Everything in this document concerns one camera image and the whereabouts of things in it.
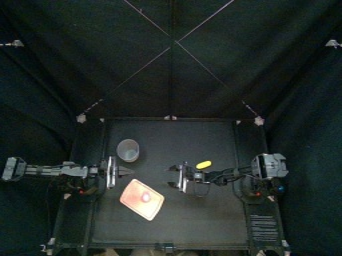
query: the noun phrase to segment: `black tent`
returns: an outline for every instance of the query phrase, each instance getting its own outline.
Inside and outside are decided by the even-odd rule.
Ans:
[[[139,121],[144,131],[166,117],[261,116],[269,150],[287,158],[281,213],[293,252],[339,255],[341,8],[337,0],[3,0],[1,170],[9,156],[55,165],[76,142],[91,151],[100,119]],[[47,183],[0,190],[0,254],[40,255],[59,194],[47,216]]]

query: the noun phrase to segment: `black fabric wall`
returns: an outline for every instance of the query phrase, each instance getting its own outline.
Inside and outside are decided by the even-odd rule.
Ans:
[[[0,19],[1,43],[16,37]],[[29,52],[0,49],[0,174],[7,158],[20,156],[29,164],[55,165],[68,159],[73,118],[53,81]],[[48,183],[23,180],[0,184],[0,255],[39,255],[48,238],[59,195]]]
[[[270,115],[269,143],[287,157],[282,202],[295,252],[341,255],[342,51],[322,49]]]
[[[0,173],[9,156],[20,156],[32,164],[59,164],[68,159],[76,114],[96,99],[104,97],[108,90],[112,90],[170,44],[168,38],[159,40],[162,34],[158,30],[152,30],[155,34],[150,33],[151,24],[123,2],[102,1],[106,3],[103,6],[98,2],[87,2],[91,5],[75,1],[56,1],[55,6],[60,7],[53,9],[52,2],[47,1],[7,1],[4,10],[11,11],[7,12],[7,19],[0,14],[0,43],[12,42],[19,38],[24,38],[24,43],[29,43],[25,48],[0,49]],[[147,2],[132,2],[136,6],[148,7]],[[168,5],[166,1],[156,2],[162,3],[164,12],[160,12],[160,8],[154,4],[152,11],[147,7],[144,10],[148,15],[154,14],[158,23],[163,21],[162,27],[167,27]],[[180,22],[188,24],[179,36],[227,1],[218,1],[218,4],[211,6],[211,11],[204,4],[191,5],[192,2],[195,3],[179,1],[180,7],[184,5],[184,13],[190,11],[191,14],[184,15],[188,21]],[[257,111],[265,114],[267,120],[271,151],[281,152],[287,157],[289,191],[282,201],[282,213],[289,242],[295,252],[341,255],[342,222],[338,210],[342,206],[342,49],[323,47],[330,38],[342,41],[338,33],[342,31],[341,27],[335,29],[337,37],[330,37],[335,24],[341,22],[341,3],[335,0],[298,1],[302,4],[291,6],[289,1],[235,2],[232,9],[227,8],[220,13],[222,16],[203,26],[203,31],[200,29],[196,31],[200,33],[194,33],[194,37],[184,40],[184,45],[195,56],[200,57],[214,73],[224,78],[223,81],[228,85],[232,83],[232,86],[223,88],[224,93],[220,89],[212,90],[212,77],[183,52],[187,62],[180,66],[179,73],[174,74],[182,78],[175,86],[179,90],[174,92],[179,116],[252,116],[240,104],[242,98],[257,107]],[[81,13],[86,14],[76,15],[80,9],[67,8],[68,3],[81,7]],[[119,12],[119,16],[111,13],[103,16],[107,4],[115,13]],[[88,11],[92,7],[99,8],[99,11]],[[64,12],[65,20],[59,16],[59,13]],[[118,22],[114,31],[108,20],[103,18],[107,16],[119,17],[118,20],[123,22]],[[8,24],[8,18],[16,27]],[[143,29],[135,29],[132,24],[139,24]],[[156,48],[148,43],[150,37]],[[136,45],[144,46],[142,50],[146,50],[146,47],[152,49],[139,55],[140,48]],[[322,50],[315,52],[314,49],[319,47]],[[167,86],[162,86],[168,85],[167,56],[158,61],[162,61],[162,64],[155,62],[151,68],[160,72],[152,72],[154,69],[148,69],[147,73],[142,72],[130,81],[131,85],[119,88],[127,88],[127,91],[118,91],[106,105],[95,108],[95,116],[168,114],[168,92],[164,89]],[[188,95],[195,97],[191,105]],[[47,196],[51,197],[52,215],[57,208],[57,195],[55,191],[47,194],[47,185],[40,181],[24,181],[15,185],[0,184],[0,254],[7,252],[15,255],[24,252],[24,255],[29,255],[28,252],[36,251],[37,245],[47,241]]]

